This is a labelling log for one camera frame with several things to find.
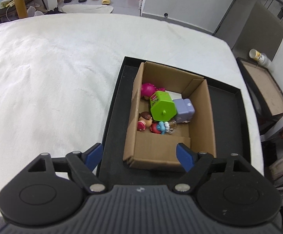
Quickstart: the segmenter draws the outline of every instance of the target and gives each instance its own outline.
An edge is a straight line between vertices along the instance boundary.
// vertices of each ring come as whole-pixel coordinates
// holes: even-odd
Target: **white fabric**
[[[253,106],[224,41],[136,16],[58,14],[0,24],[0,189],[42,152],[62,157],[101,142],[124,56],[240,88],[252,164],[263,173]]]
[[[102,4],[67,4],[61,7],[61,11],[65,13],[111,13],[113,6]]]

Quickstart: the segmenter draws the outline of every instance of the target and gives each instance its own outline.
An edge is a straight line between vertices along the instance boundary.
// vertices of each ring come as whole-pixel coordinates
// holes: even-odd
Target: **yellow slipper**
[[[107,4],[107,5],[109,5],[110,3],[111,3],[110,0],[102,0],[102,4]]]

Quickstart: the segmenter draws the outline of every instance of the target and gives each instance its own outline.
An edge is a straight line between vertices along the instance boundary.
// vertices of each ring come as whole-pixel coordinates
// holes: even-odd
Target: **green container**
[[[156,121],[170,121],[176,114],[176,107],[165,91],[156,91],[150,98],[150,112]]]

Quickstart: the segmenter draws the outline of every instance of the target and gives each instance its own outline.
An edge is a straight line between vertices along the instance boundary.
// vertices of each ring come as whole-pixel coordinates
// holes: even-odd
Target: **blue toy figure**
[[[157,130],[161,131],[161,134],[165,133],[165,125],[163,121],[159,121],[157,124]]]

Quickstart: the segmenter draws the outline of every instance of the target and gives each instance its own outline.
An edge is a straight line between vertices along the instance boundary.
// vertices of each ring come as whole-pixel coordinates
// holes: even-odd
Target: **white bed sheet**
[[[102,140],[124,56],[240,88],[252,165],[263,173],[253,106],[224,41],[135,16],[61,14],[0,24],[0,189],[39,153],[62,157]]]

